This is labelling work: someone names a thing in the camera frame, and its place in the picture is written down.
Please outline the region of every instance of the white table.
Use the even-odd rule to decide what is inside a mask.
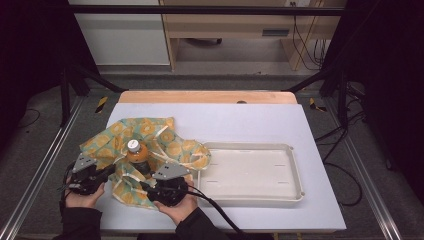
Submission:
[[[298,104],[118,103],[108,126],[129,117],[174,117],[184,139],[200,142],[285,143],[294,154],[305,192],[285,208],[223,208],[246,232],[334,232],[346,229],[302,106]],[[118,202],[110,182],[97,208],[101,229],[124,232],[173,232],[166,215]],[[231,230],[213,207],[202,207],[219,228]]]

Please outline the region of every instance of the colorful cloth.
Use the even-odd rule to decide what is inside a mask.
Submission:
[[[184,140],[175,133],[173,118],[127,118],[114,123],[80,145],[82,154],[95,158],[97,169],[115,163],[116,171],[109,177],[113,196],[120,202],[137,207],[156,209],[142,190],[139,181],[154,186],[126,159],[127,143],[137,139],[149,149],[148,163],[156,171],[166,161],[179,162],[192,170],[203,170],[211,154],[201,143]]]

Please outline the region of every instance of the white bottle cap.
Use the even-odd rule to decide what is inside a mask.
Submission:
[[[129,141],[127,146],[128,146],[128,150],[131,152],[137,152],[138,150],[140,150],[140,143],[134,139]]]

